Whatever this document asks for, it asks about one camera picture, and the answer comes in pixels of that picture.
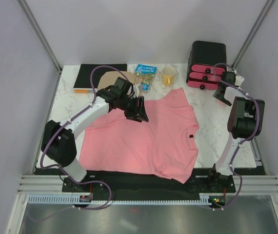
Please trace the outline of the pink t shirt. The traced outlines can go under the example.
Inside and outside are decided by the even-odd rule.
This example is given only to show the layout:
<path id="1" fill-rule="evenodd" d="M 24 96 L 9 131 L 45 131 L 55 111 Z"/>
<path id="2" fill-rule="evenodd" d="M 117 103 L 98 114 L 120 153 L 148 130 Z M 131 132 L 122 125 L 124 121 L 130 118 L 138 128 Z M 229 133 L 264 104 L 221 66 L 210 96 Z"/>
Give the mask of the pink t shirt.
<path id="1" fill-rule="evenodd" d="M 199 129 L 182 88 L 145 101 L 148 122 L 127 120 L 113 110 L 86 128 L 79 162 L 86 170 L 156 175 L 185 183 L 198 149 Z"/>

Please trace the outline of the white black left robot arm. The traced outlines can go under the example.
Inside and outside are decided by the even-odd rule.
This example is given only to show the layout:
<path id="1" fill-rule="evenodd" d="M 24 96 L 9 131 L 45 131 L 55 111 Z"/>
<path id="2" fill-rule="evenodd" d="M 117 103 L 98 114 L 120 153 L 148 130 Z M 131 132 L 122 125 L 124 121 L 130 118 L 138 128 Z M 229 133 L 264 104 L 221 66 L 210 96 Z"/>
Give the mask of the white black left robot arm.
<path id="1" fill-rule="evenodd" d="M 49 157 L 73 181 L 80 192 L 88 190 L 87 171 L 77 159 L 77 138 L 100 117 L 112 110 L 121 110 L 128 120 L 148 122 L 144 97 L 135 93 L 133 84 L 121 77 L 114 84 L 94 91 L 90 104 L 67 119 L 46 123 L 41 142 L 42 156 Z"/>

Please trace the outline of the black pink drawer unit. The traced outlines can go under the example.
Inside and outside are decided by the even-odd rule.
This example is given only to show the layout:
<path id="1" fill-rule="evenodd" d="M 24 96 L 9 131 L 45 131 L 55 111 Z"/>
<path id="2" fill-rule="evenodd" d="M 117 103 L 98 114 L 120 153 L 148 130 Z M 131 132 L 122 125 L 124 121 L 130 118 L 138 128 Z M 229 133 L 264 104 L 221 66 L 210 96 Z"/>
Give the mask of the black pink drawer unit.
<path id="1" fill-rule="evenodd" d="M 192 43 L 186 84 L 200 90 L 216 90 L 219 79 L 226 71 L 226 45 L 197 40 Z"/>

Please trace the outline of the yellow mug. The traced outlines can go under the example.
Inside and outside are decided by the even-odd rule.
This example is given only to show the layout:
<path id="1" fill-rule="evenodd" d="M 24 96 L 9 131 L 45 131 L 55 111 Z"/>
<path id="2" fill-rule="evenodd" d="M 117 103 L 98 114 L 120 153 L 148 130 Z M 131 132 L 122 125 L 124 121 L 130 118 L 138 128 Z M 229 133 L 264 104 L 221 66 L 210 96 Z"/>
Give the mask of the yellow mug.
<path id="1" fill-rule="evenodd" d="M 164 67 L 161 72 L 162 83 L 165 86 L 169 86 L 174 82 L 176 70 L 174 67 Z"/>

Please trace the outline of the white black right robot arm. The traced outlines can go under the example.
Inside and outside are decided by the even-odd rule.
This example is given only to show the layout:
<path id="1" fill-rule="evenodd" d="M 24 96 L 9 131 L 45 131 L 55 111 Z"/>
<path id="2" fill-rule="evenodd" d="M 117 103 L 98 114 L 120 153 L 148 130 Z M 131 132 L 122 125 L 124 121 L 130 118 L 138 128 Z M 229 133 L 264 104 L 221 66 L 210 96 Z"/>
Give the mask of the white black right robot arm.
<path id="1" fill-rule="evenodd" d="M 262 130 L 265 101 L 244 93 L 240 87 L 243 81 L 244 78 L 234 72 L 223 72 L 218 89 L 213 95 L 230 104 L 231 111 L 227 122 L 227 143 L 206 180 L 206 186 L 212 192 L 223 192 L 231 188 L 240 148 L 245 142 L 258 136 Z"/>

